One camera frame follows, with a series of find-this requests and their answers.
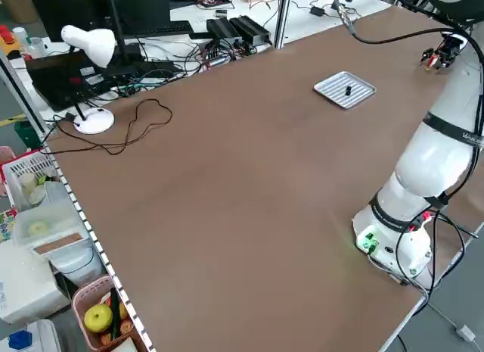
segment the lamp base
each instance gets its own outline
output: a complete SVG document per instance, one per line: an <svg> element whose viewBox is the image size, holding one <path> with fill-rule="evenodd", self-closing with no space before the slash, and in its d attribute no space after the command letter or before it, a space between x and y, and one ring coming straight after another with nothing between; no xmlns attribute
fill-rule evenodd
<svg viewBox="0 0 484 352"><path fill-rule="evenodd" d="M100 134L108 130L114 124L114 115L111 111L102 107L83 110L85 120L77 115L74 119L74 127L77 131L86 135Z"/></svg>

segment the white robotic arm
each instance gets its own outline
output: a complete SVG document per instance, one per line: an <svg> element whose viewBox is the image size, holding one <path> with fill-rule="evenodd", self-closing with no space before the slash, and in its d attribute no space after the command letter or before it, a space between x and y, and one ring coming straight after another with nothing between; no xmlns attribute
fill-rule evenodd
<svg viewBox="0 0 484 352"><path fill-rule="evenodd" d="M430 0L436 9L466 25L484 20L484 0ZM473 37L484 48L484 24ZM476 115L482 106L481 63L468 45L456 58L444 92L429 117L476 132ZM458 182L472 163L475 147L454 139L422 122L396 165L394 174L370 204L353 220L358 248L394 274L414 278L432 257L424 225L433 214L424 212L444 191ZM409 222L418 217L413 225Z"/></svg>

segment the silver tray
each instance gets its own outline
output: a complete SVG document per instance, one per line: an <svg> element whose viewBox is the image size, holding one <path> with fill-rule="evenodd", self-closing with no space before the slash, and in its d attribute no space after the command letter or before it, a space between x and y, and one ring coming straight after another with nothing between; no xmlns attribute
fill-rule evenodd
<svg viewBox="0 0 484 352"><path fill-rule="evenodd" d="M349 96L346 95L347 86L352 88ZM377 91L371 84L346 71L316 83L314 89L345 110L363 102Z"/></svg>

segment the plastic basket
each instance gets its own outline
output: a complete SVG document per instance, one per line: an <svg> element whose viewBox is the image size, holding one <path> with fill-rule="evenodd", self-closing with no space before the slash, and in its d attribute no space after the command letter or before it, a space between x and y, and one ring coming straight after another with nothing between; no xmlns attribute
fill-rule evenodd
<svg viewBox="0 0 484 352"><path fill-rule="evenodd" d="M89 350L96 352L108 352L118 347L126 339L131 337L138 351L145 352L147 349L143 344L141 336L138 334L134 326L131 328L131 331L129 331L125 335L121 335L116 338L114 341L111 342L109 346L101 345L101 339L99 338L99 334L90 332L84 326L83 320L85 312L87 312L90 307L98 304L101 298L105 296L105 294L107 294L113 286L114 284L111 277L103 276L102 278L93 281L91 284L87 284L86 286L80 288L74 294L72 301L73 311L76 315L77 322L79 324L79 327L81 328Z"/></svg>
<svg viewBox="0 0 484 352"><path fill-rule="evenodd" d="M2 182L6 185L10 204L15 206L19 212L32 208L22 192L22 185L19 181L19 177L26 173L34 173L39 179L46 175L52 176L56 172L48 156L37 150L2 164L0 169Z"/></svg>

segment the apple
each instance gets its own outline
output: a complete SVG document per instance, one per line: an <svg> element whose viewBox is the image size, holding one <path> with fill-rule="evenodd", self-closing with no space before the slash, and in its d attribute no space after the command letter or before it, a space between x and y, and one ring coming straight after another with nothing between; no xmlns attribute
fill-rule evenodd
<svg viewBox="0 0 484 352"><path fill-rule="evenodd" d="M121 322L121 325L119 326L119 330L121 331L122 335L125 335L129 331L131 331L131 328L133 328L133 322L129 319L123 320Z"/></svg>
<svg viewBox="0 0 484 352"><path fill-rule="evenodd" d="M85 327L94 333L102 333L113 322L113 312L106 304L96 304L84 314Z"/></svg>
<svg viewBox="0 0 484 352"><path fill-rule="evenodd" d="M111 344L111 334L109 332L101 335L101 344L103 346L109 346Z"/></svg>

